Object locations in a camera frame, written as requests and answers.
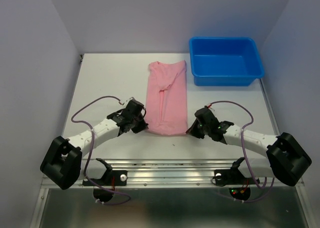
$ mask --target pink cloth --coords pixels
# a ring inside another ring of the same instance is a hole
[[[185,135],[188,129],[186,62],[153,62],[146,95],[149,131],[160,135]]]

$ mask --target blue bin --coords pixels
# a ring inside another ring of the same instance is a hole
[[[265,74],[249,37],[193,37],[189,48],[197,86],[249,86]]]

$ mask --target white wall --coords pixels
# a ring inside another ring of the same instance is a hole
[[[29,227],[79,54],[51,0],[0,0],[0,227]]]
[[[288,0],[52,0],[82,52],[185,52],[193,36],[262,45]]]
[[[290,0],[262,49],[265,83],[281,131],[292,133],[313,164],[303,179],[320,219],[320,3]]]

